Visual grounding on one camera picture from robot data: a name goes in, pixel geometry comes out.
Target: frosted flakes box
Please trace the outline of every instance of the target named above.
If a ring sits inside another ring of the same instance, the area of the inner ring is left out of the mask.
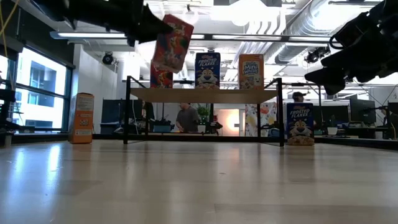
[[[220,53],[197,53],[195,88],[220,89]]]
[[[174,31],[157,36],[152,63],[160,69],[178,73],[187,55],[193,26],[172,15],[164,16],[163,22],[173,27]]]
[[[151,88],[173,88],[173,73],[161,70],[159,66],[150,64],[150,87]]]
[[[239,56],[239,87],[243,90],[264,89],[264,56],[262,54]]]
[[[287,144],[295,146],[314,145],[312,112],[312,103],[286,104]]]

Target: man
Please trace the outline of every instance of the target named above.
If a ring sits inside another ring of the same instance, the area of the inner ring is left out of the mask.
[[[303,93],[301,93],[301,92],[294,92],[293,93],[293,100],[294,100],[294,103],[303,103],[304,102],[304,96],[305,96],[306,94],[303,94]]]
[[[178,112],[175,125],[181,132],[198,132],[199,115],[190,103],[180,103],[181,110]]]
[[[383,121],[383,126],[385,128],[391,128],[388,127],[387,125],[387,111],[386,110],[381,110],[381,113],[384,115],[384,121]],[[398,128],[398,115],[396,115],[395,113],[391,113],[390,112],[390,122],[393,125],[393,127],[396,129],[396,133],[395,133],[395,137],[394,137],[394,131],[392,131],[392,134],[390,136],[385,136],[386,139],[394,139],[398,136],[397,133],[397,128]]]

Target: wooden shelf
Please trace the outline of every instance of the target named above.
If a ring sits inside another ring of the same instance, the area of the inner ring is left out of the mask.
[[[151,103],[259,104],[276,97],[277,91],[132,88],[131,94]]]

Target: wooden floor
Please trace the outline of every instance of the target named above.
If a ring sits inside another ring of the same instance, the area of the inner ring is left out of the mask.
[[[0,223],[398,223],[398,153],[95,141],[0,149]]]

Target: red cereal box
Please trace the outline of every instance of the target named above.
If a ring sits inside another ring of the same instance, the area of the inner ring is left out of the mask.
[[[152,63],[160,69],[178,73],[187,54],[193,26],[172,15],[164,16],[163,22],[173,27],[174,31],[157,36]]]
[[[150,87],[173,88],[173,73],[161,70],[157,65],[150,64]]]

